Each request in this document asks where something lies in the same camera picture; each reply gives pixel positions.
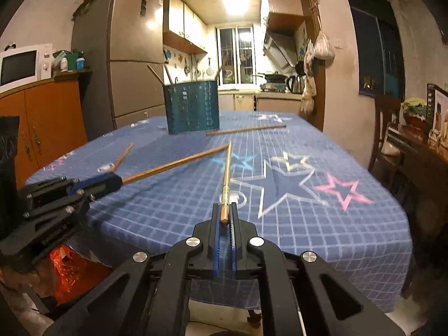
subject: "white bottle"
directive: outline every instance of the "white bottle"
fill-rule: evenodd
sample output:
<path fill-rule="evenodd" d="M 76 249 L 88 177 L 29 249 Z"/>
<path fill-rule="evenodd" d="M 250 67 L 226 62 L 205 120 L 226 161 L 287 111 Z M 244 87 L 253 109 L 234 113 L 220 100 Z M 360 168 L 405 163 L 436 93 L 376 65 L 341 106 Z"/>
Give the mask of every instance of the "white bottle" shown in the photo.
<path fill-rule="evenodd" d="M 60 61 L 60 71 L 61 72 L 66 72 L 68 69 L 69 69 L 69 63 L 67 62 L 67 58 L 64 57 Z"/>

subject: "wooden chair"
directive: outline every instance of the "wooden chair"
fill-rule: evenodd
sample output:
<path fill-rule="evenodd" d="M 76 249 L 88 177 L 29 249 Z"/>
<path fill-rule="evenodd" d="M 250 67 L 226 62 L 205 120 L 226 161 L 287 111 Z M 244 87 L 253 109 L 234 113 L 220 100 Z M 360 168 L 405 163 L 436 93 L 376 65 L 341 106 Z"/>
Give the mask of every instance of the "wooden chair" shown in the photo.
<path fill-rule="evenodd" d="M 396 170 L 395 161 L 397 158 L 390 157 L 388 155 L 383 155 L 381 153 L 380 143 L 384 143 L 384 137 L 386 135 L 386 130 L 388 124 L 392 122 L 392 117 L 398 119 L 401 109 L 401 102 L 396 98 L 393 98 L 386 94 L 377 94 L 375 96 L 375 134 L 373 137 L 373 148 L 372 155 L 370 157 L 368 171 L 371 172 L 375 161 L 378 159 L 379 162 L 386 165 L 392 171 Z"/>

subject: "range hood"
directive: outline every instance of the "range hood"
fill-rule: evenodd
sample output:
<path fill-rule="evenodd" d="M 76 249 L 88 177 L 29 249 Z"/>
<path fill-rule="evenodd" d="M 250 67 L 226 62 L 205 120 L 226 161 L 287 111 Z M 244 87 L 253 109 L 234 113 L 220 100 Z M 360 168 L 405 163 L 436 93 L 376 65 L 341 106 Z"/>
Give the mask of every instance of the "range hood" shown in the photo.
<path fill-rule="evenodd" d="M 263 51 L 277 64 L 280 73 L 286 76 L 295 73 L 294 66 L 297 63 L 297 53 L 294 38 L 267 32 L 264 38 Z"/>

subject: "kettle handle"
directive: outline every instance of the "kettle handle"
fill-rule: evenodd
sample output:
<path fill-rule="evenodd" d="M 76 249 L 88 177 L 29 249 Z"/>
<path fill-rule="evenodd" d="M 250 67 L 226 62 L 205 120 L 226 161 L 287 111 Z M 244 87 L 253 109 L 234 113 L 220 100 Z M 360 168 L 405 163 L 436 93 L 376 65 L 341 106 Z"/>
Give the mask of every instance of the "kettle handle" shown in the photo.
<path fill-rule="evenodd" d="M 289 76 L 287 79 L 286 79 L 286 87 L 288 87 L 288 89 L 290 90 L 290 92 L 292 93 L 293 92 L 293 90 L 292 90 L 292 88 L 291 88 L 291 85 L 290 85 L 290 81 L 291 80 L 293 80 L 294 79 L 294 76 Z"/>

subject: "checkered tablecloth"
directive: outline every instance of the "checkered tablecloth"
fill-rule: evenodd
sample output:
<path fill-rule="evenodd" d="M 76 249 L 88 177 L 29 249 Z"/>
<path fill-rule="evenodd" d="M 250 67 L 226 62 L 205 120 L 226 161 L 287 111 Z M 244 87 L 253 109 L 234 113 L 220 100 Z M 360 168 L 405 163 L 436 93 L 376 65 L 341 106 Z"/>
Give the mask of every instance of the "checkered tablecloth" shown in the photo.
<path fill-rule="evenodd" d="M 287 124 L 286 129 L 206 137 L 168 135 L 154 117 L 113 131 L 59 158 L 29 182 L 55 176 L 86 179 L 105 171 L 130 143 L 117 173 L 126 177 L 232 140 L 231 201 L 239 217 L 283 251 L 313 250 L 383 311 L 393 309 L 412 242 L 406 215 L 364 168 L 306 121 L 292 114 L 221 112 L 221 129 Z M 220 200 L 225 152 L 123 187 L 93 203 L 87 225 L 69 241 L 80 253 L 118 265 L 136 249 L 151 254 L 193 232 Z M 259 307 L 258 284 L 236 281 L 228 237 L 221 237 L 214 281 L 194 281 L 191 298 L 239 308 Z"/>

